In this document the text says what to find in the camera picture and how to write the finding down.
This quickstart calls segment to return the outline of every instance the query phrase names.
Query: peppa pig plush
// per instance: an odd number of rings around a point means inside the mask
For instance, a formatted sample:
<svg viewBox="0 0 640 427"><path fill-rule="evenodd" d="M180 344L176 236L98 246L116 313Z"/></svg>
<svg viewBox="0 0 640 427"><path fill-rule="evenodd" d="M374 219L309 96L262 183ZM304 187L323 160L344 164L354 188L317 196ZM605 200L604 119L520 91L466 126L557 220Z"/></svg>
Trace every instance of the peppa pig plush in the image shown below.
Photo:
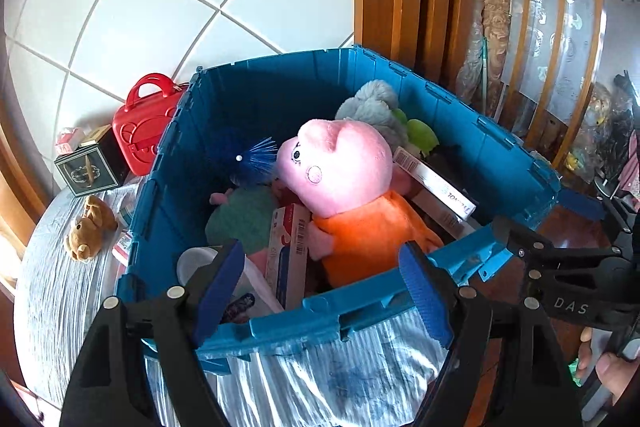
<svg viewBox="0 0 640 427"><path fill-rule="evenodd" d="M391 149L372 126L353 120L310 120L278 150L276 171L313 214L309 256L341 287L398 266L414 240L430 253L440 238L390 186Z"/></svg>

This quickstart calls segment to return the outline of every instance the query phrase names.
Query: finger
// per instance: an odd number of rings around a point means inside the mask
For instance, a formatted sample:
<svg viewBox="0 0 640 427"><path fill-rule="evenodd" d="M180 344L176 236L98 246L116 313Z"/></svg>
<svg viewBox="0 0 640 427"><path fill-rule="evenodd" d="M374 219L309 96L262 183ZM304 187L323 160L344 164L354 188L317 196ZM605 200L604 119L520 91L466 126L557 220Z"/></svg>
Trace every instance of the finger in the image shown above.
<svg viewBox="0 0 640 427"><path fill-rule="evenodd" d="M613 393L613 403L622 396L633 377L640 359L633 362L619 359L612 353L604 353L596 363L598 378Z"/></svg>
<svg viewBox="0 0 640 427"><path fill-rule="evenodd" d="M580 333L580 341L591 342L592 336L593 336L593 328L584 328L582 330L582 333Z"/></svg>
<svg viewBox="0 0 640 427"><path fill-rule="evenodd" d="M578 369L586 369L591 363L591 345L582 343L578 349Z"/></svg>

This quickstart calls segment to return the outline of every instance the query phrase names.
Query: red suitcase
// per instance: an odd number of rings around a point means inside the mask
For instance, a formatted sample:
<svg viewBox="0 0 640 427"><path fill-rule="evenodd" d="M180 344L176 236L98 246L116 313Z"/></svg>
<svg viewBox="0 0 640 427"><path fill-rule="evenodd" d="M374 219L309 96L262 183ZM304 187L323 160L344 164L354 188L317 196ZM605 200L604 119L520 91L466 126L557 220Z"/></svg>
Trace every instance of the red suitcase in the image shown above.
<svg viewBox="0 0 640 427"><path fill-rule="evenodd" d="M154 84L161 90L140 98L138 90L145 84ZM113 132L136 176L144 176L151 171L158 153L158 142L187 86L174 84L162 73L146 74L129 91L125 105L116 111Z"/></svg>

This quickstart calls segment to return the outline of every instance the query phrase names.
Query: dark green box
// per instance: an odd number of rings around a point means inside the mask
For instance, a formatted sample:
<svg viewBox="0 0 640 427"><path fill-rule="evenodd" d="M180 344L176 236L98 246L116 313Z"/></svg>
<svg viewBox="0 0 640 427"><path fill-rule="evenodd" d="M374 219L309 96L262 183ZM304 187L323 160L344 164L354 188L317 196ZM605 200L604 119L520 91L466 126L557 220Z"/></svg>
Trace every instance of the dark green box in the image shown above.
<svg viewBox="0 0 640 427"><path fill-rule="evenodd" d="M76 197L121 187L129 174L111 128L98 143L58 156L54 163Z"/></svg>

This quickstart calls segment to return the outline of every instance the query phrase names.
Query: lime green plush ear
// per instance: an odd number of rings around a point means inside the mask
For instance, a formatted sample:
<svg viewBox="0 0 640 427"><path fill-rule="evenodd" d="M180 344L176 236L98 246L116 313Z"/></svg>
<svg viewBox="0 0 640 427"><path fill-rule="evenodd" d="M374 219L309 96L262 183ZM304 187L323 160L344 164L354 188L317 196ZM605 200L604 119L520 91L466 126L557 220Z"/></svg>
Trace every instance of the lime green plush ear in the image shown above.
<svg viewBox="0 0 640 427"><path fill-rule="evenodd" d="M409 120L406 123L406 133L409 143L420 149L425 156L440 144L431 127L420 120Z"/></svg>
<svg viewBox="0 0 640 427"><path fill-rule="evenodd" d="M391 114L394 117L398 118L400 123L406 127L406 115L404 114L404 111L402 109L393 109L391 110Z"/></svg>

